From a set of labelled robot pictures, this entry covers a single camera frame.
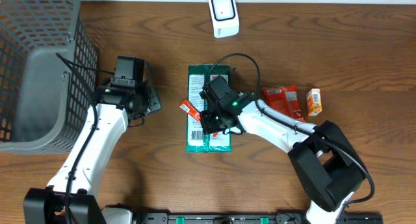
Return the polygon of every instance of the green connector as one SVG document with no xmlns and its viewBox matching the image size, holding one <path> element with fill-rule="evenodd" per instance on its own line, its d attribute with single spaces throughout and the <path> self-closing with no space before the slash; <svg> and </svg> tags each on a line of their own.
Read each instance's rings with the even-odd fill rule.
<svg viewBox="0 0 416 224">
<path fill-rule="evenodd" d="M 185 224 L 185 218 L 176 218 L 176 224 Z"/>
<path fill-rule="evenodd" d="M 260 224 L 268 224 L 268 218 L 260 218 Z"/>
</svg>

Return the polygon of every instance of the white sensor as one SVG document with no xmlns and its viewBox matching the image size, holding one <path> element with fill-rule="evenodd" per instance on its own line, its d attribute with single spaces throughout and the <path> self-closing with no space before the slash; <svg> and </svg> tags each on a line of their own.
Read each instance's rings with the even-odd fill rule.
<svg viewBox="0 0 416 224">
<path fill-rule="evenodd" d="M 223 38 L 239 32 L 240 21 L 235 0 L 209 0 L 214 36 Z"/>
</svg>

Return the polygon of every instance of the wooden table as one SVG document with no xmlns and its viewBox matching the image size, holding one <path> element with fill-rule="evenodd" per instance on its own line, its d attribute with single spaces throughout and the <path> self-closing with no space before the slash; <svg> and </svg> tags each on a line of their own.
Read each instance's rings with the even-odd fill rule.
<svg viewBox="0 0 416 224">
<path fill-rule="evenodd" d="M 323 112 L 367 165 L 376 195 L 348 211 L 380 212 L 385 223 L 416 221 L 416 8 L 387 5 L 239 4 L 240 33 L 215 39 L 207 3 L 83 3 L 81 17 L 101 68 L 118 55 L 153 66 L 163 109 L 117 143 L 99 204 L 171 212 L 307 210 L 289 159 L 265 140 L 233 136 L 233 152 L 185 152 L 188 64 L 252 55 L 261 86 L 298 85 L 300 104 L 322 90 Z M 236 90 L 253 91 L 255 69 L 230 58 Z M 21 223 L 31 187 L 43 188 L 66 155 L 0 154 L 0 223 Z M 369 192 L 367 182 L 355 194 Z"/>
</svg>

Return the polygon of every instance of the red candy wrapper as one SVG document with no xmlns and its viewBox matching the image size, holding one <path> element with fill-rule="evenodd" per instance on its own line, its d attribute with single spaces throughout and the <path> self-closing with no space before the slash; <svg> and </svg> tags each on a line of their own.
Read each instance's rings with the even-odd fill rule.
<svg viewBox="0 0 416 224">
<path fill-rule="evenodd" d="M 296 94 L 296 85 L 262 88 L 262 90 L 266 96 L 267 105 L 272 109 L 298 121 L 305 122 Z"/>
<path fill-rule="evenodd" d="M 195 107 L 192 105 L 192 103 L 185 99 L 180 104 L 179 107 L 184 110 L 186 113 L 188 113 L 190 116 L 192 116 L 196 121 L 201 122 L 201 114 L 198 110 L 195 109 Z M 213 136 L 218 136 L 218 132 L 213 133 Z"/>
</svg>

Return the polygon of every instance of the gray plastic basket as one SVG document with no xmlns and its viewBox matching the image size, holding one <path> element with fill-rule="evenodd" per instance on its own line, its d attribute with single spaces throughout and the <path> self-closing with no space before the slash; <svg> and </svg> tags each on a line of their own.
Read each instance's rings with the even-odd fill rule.
<svg viewBox="0 0 416 224">
<path fill-rule="evenodd" d="M 55 53 L 97 68 L 81 0 L 0 0 L 0 152 L 67 153 L 85 122 L 86 90 Z M 96 72 L 77 69 L 94 90 Z"/>
</svg>

